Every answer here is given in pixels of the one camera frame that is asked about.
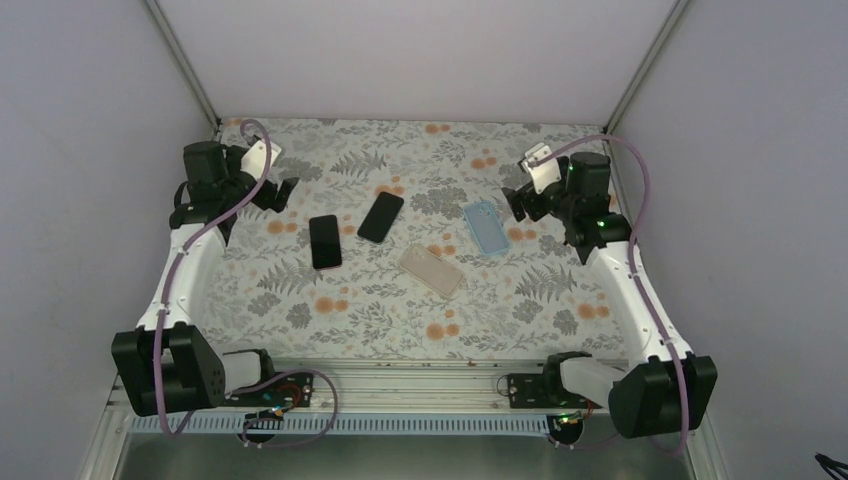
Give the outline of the black bare phone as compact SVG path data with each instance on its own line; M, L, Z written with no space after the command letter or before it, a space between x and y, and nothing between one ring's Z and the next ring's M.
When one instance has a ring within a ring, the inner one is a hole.
M309 220L310 251L315 270L327 270L342 265L338 221L335 215L323 215Z

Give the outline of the black phone from case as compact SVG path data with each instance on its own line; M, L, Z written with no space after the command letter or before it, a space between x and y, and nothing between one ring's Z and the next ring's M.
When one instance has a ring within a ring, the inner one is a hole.
M379 193L357 230L357 236L375 244L383 243L403 205L403 198L388 192Z

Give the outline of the beige phone case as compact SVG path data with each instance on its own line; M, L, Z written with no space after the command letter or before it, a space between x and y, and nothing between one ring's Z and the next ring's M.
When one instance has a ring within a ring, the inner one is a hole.
M456 267L421 245L410 246L399 258L399 267L445 298L453 296L465 276Z

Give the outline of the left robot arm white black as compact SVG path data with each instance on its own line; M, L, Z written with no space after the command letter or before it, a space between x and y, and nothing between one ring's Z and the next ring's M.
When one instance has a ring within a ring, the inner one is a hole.
M252 204L281 212L297 184L262 176L281 151L262 140L248 148L216 141L184 148L187 179L174 196L166 267L136 327L117 333L111 345L136 415L216 408L234 390L255 405L276 396L279 380L266 350L223 352L209 344L201 326L207 290L237 220L233 207L254 192Z

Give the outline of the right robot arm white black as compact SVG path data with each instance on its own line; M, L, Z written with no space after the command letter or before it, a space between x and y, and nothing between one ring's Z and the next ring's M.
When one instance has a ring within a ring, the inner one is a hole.
M512 406L562 408L581 397L605 408L628 439L698 428L717 368L676 332L644 269L634 227L612 211L610 158L592 152L556 157L539 144L519 166L530 183L502 190L514 217L562 222L566 245L596 275L622 324L629 359L621 371L587 352L553 354L530 402L516 399Z

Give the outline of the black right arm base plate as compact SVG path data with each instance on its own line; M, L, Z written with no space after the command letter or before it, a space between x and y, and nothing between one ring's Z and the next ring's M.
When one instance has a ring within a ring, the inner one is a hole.
M585 409L599 404L561 387L550 387L543 374L511 373L501 376L496 391L511 409Z

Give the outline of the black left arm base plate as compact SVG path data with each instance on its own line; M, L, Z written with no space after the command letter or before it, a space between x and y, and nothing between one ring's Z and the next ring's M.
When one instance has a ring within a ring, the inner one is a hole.
M223 405L242 408L308 408L311 402L314 375L295 373L276 380L262 390L234 394Z

